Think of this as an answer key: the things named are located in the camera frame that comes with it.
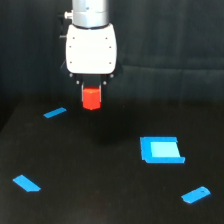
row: blue strip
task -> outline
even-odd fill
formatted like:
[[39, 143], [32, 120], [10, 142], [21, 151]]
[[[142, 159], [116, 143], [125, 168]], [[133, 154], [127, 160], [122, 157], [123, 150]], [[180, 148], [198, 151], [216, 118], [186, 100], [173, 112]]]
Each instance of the blue strip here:
[[185, 157], [151, 157], [145, 160], [147, 163], [184, 163]]
[[144, 137], [149, 142], [177, 142], [176, 137]]
[[50, 117], [53, 117], [55, 115], [61, 114], [61, 113], [65, 112], [65, 111], [67, 111], [67, 110], [65, 108], [61, 107], [61, 108], [59, 108], [57, 110], [53, 110], [53, 111], [51, 111], [49, 113], [44, 114], [44, 116], [46, 118], [50, 118]]
[[151, 142], [146, 141], [145, 138], [140, 138], [141, 141], [141, 151], [142, 151], [142, 160], [152, 157], [151, 152]]
[[16, 177], [13, 181], [22, 187], [25, 191], [39, 191], [40, 188], [23, 175]]
[[191, 191], [190, 193], [187, 193], [183, 196], [181, 196], [183, 198], [183, 200], [189, 204], [198, 201], [201, 198], [206, 197], [207, 195], [210, 195], [210, 191], [205, 188], [205, 187], [200, 187], [194, 191]]

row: black table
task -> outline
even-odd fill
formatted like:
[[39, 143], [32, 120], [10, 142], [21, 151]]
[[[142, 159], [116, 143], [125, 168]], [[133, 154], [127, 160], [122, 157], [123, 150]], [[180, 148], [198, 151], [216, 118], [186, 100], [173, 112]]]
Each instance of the black table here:
[[[46, 119], [59, 107], [67, 112]], [[185, 164], [147, 164], [140, 137], [175, 136]], [[1, 224], [224, 222], [224, 108], [21, 103], [0, 134]], [[39, 192], [12, 180], [24, 175]], [[204, 186], [194, 203], [181, 196]]]

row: blue tape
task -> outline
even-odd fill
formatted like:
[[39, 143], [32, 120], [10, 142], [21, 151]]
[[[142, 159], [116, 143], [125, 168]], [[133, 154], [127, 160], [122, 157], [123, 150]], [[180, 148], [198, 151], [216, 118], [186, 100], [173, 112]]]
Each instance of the blue tape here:
[[180, 157], [175, 137], [142, 137], [140, 144], [142, 160], [147, 163], [185, 162], [185, 157]]
[[15, 182], [17, 185], [22, 187], [27, 192], [40, 190], [40, 188], [36, 184], [31, 182], [29, 179], [27, 179], [23, 175], [18, 176], [15, 179], [13, 179], [13, 182]]
[[145, 160], [147, 163], [173, 163], [179, 164], [185, 162], [185, 157], [151, 157]]
[[57, 110], [53, 110], [53, 111], [51, 111], [49, 113], [44, 114], [44, 116], [46, 118], [50, 118], [50, 117], [53, 117], [55, 115], [61, 114], [61, 113], [65, 112], [65, 111], [67, 111], [67, 110], [65, 108], [61, 107], [61, 108], [59, 108]]
[[140, 138], [140, 142], [141, 142], [142, 160], [147, 160], [147, 158], [151, 158], [152, 157], [151, 143], [146, 141], [145, 138]]
[[191, 203], [198, 201], [199, 199], [204, 198], [210, 194], [211, 193], [207, 188], [199, 187], [198, 189], [191, 191], [181, 197], [185, 202], [191, 204]]
[[149, 142], [177, 142], [176, 137], [143, 137]]

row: blue square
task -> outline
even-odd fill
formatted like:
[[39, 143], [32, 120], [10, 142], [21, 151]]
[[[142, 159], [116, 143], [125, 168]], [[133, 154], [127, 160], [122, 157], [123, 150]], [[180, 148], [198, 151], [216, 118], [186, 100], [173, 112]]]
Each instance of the blue square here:
[[140, 138], [142, 159], [147, 163], [184, 163], [175, 137]]

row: red block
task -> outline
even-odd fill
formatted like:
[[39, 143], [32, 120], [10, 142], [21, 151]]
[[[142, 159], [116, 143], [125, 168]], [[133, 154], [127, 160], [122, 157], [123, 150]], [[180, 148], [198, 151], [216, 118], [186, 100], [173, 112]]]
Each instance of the red block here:
[[96, 110], [101, 107], [100, 89], [90, 87], [83, 89], [83, 108], [88, 110]]

